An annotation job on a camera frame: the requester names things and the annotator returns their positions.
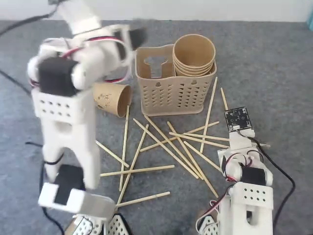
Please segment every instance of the black circuit board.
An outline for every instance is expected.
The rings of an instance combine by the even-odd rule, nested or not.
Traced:
[[[224,116],[229,132],[252,128],[246,107],[226,110]]]

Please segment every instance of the white wall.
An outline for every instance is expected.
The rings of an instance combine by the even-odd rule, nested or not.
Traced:
[[[104,20],[304,22],[313,0],[86,0]],[[43,14],[47,0],[0,0],[0,19]]]

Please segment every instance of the tipped over paper cup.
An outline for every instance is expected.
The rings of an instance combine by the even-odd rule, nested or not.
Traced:
[[[132,102],[132,90],[128,85],[95,83],[93,98],[99,109],[121,118],[126,115],[127,106]]]

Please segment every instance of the black cable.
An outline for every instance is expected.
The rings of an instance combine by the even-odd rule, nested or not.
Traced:
[[[294,192],[295,190],[295,181],[293,180],[293,178],[288,175],[282,168],[280,168],[273,160],[272,158],[270,158],[270,156],[264,151],[264,149],[262,148],[262,146],[260,145],[260,143],[255,139],[255,138],[252,138],[252,137],[248,137],[248,136],[244,136],[242,135],[239,131],[237,131],[239,133],[239,135],[243,136],[243,137],[246,137],[252,141],[254,141],[257,145],[258,145],[258,148],[260,149],[260,151],[264,154],[264,156],[270,161],[270,163],[273,164],[274,167],[276,167],[284,176],[286,176],[290,182],[292,183],[292,187],[289,191],[289,193],[285,196],[285,198],[283,199],[282,203],[280,204],[277,212],[276,212],[276,215],[274,217],[274,221],[273,221],[273,231],[275,231],[275,228],[276,228],[276,225],[277,225],[277,222],[278,222],[278,219],[279,219],[279,216],[282,212],[282,209],[284,207],[284,205],[286,204],[286,202],[288,201],[288,199],[290,198],[290,196],[292,195],[292,193]]]
[[[36,21],[39,21],[39,20],[42,20],[42,19],[50,18],[57,11],[60,2],[61,2],[61,0],[58,1],[58,3],[56,4],[56,7],[54,8],[54,10],[51,11],[50,13],[48,13],[48,14],[40,15],[40,16],[33,16],[33,17],[30,17],[30,18],[27,18],[27,19],[24,19],[24,20],[21,20],[21,21],[17,21],[15,23],[9,25],[8,27],[6,27],[5,29],[0,31],[0,37],[3,36],[5,33],[9,32],[12,29],[15,29],[17,27],[23,26],[25,24],[33,23],[33,22],[36,22]],[[8,79],[9,81],[11,81],[16,86],[20,87],[28,96],[30,96],[30,91],[22,83],[20,83],[17,79],[11,77],[10,75],[8,75],[3,70],[0,70],[0,74],[3,77],[5,77],[6,79]]]
[[[29,145],[33,145],[33,146],[36,146],[36,147],[40,147],[42,148],[43,145],[42,144],[39,144],[39,143],[34,143],[34,142],[26,142],[25,144],[29,144]],[[56,160],[55,162],[46,162],[46,161],[43,161],[42,164],[41,164],[41,171],[40,171],[40,177],[39,177],[39,194],[41,193],[41,190],[43,189],[43,185],[44,185],[44,175],[45,175],[45,164],[48,164],[48,165],[56,165],[57,163],[60,162],[60,160],[62,159],[62,157],[64,156],[64,153],[59,157],[58,160]],[[45,215],[45,217],[50,220],[52,223],[54,223],[60,230],[61,232],[61,235],[65,235],[65,232],[64,232],[64,229],[62,228],[62,225],[57,221],[55,220],[54,218],[52,218],[48,212],[47,212],[47,208],[45,207],[42,207],[42,210],[43,210],[43,213]]]
[[[3,77],[5,77],[6,79],[8,79],[9,81],[11,81],[13,84],[15,84],[19,88],[21,88],[29,97],[31,96],[30,91],[22,83],[20,83],[18,80],[16,80],[15,78],[11,77],[10,75],[8,75],[6,72],[2,71],[1,69],[0,69],[0,74]]]

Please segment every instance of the gray carpet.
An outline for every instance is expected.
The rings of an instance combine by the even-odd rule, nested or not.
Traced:
[[[10,22],[1,22],[0,28]],[[296,181],[294,195],[285,206],[278,223],[278,235],[313,233],[313,32],[303,23],[240,23],[148,21],[147,46],[174,42],[187,33],[210,37],[217,48],[219,83],[226,93],[229,107],[247,106],[256,137],[271,144],[268,153]],[[0,40],[0,67],[27,85],[25,76],[29,58],[37,53],[41,41],[48,37],[69,36],[64,22],[40,22],[27,25]],[[58,230],[37,205],[41,151],[25,146],[25,141],[42,142],[39,120],[35,118],[30,99],[16,86],[0,77],[0,231],[8,235],[55,235]],[[146,123],[140,110],[136,80],[131,118]],[[153,121],[168,132],[171,121],[178,132],[202,126],[208,107],[197,115],[154,117]],[[215,95],[211,121],[220,121],[209,129],[215,136],[227,137],[223,102]],[[122,153],[124,119],[97,114],[97,138],[118,155]],[[131,162],[142,131],[131,120],[127,162]],[[147,137],[144,146],[154,141]],[[217,162],[218,148],[205,146],[204,153]],[[101,152],[102,171],[117,171],[120,164]],[[221,174],[195,156],[219,194],[228,183]],[[67,163],[77,163],[73,157]],[[176,164],[160,147],[140,154],[136,167]],[[274,174],[275,208],[291,185],[268,161]],[[206,184],[193,178],[182,167],[133,175],[124,200],[171,191],[157,200],[121,208],[135,235],[196,234],[194,224],[201,210],[208,207],[213,194]],[[97,193],[117,201],[119,177],[101,179]],[[66,226],[71,215],[52,211]]]

